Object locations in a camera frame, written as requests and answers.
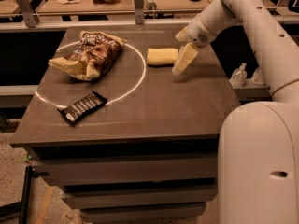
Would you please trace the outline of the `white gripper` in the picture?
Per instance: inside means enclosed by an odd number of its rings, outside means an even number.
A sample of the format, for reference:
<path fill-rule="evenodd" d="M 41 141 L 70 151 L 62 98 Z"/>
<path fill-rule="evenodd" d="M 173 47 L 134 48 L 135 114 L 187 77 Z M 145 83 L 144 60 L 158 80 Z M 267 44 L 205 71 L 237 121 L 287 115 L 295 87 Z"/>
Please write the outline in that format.
<path fill-rule="evenodd" d="M 196 15 L 192 21 L 175 35 L 175 39 L 181 42 L 192 42 L 182 46 L 178 52 L 178 58 L 172 68 L 175 76 L 180 75 L 198 55 L 198 48 L 204 48 L 216 39 L 208 31 L 202 21 L 201 15 Z"/>

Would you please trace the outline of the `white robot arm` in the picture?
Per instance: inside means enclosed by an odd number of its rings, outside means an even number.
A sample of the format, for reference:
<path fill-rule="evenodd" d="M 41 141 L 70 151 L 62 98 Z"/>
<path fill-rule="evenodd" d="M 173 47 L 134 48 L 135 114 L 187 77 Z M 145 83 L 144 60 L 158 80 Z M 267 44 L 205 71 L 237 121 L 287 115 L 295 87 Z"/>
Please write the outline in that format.
<path fill-rule="evenodd" d="M 197 48 L 241 24 L 272 99 L 236 108 L 218 148 L 219 224 L 299 224 L 299 48 L 265 0 L 214 0 L 177 34 Z"/>

